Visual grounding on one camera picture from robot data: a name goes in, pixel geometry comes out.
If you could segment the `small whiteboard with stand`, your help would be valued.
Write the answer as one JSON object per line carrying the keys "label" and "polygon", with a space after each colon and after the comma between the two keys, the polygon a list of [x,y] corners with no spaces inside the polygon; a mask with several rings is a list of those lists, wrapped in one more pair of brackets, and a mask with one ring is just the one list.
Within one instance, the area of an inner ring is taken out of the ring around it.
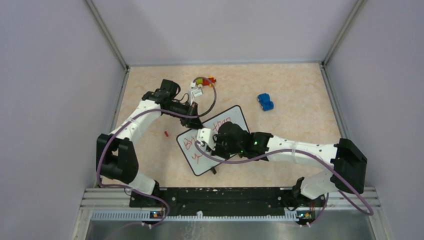
{"label": "small whiteboard with stand", "polygon": [[[244,131],[249,131],[244,113],[239,105],[234,105],[214,117],[209,118],[202,124],[205,128],[211,129],[213,134],[217,134],[219,128],[226,122],[237,124]],[[195,147],[198,131],[189,129],[180,133],[176,137],[186,161],[195,176],[200,176],[209,170],[214,169],[220,163],[203,156]]]}

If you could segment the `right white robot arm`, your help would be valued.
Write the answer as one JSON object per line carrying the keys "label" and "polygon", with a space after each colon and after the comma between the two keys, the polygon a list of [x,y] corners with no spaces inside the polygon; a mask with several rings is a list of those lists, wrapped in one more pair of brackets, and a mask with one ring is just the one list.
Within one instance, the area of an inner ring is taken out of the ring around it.
{"label": "right white robot arm", "polygon": [[322,171],[302,177],[293,187],[293,200],[307,206],[313,199],[342,191],[362,194],[368,160],[347,138],[337,143],[293,141],[267,132],[248,132],[238,124],[224,123],[206,142],[211,155],[229,159],[239,155],[253,161],[288,162],[320,168]]}

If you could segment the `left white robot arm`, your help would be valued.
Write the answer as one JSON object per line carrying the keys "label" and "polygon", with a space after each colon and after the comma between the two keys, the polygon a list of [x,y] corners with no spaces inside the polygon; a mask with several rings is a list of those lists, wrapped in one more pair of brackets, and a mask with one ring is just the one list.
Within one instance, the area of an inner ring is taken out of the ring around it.
{"label": "left white robot arm", "polygon": [[163,114],[179,118],[182,126],[198,130],[203,124],[197,103],[181,103],[175,98],[178,83],[163,79],[159,88],[145,93],[133,113],[115,130],[100,134],[96,140],[96,176],[118,180],[141,192],[141,200],[149,207],[160,202],[155,190],[157,182],[139,170],[136,143],[148,127]]}

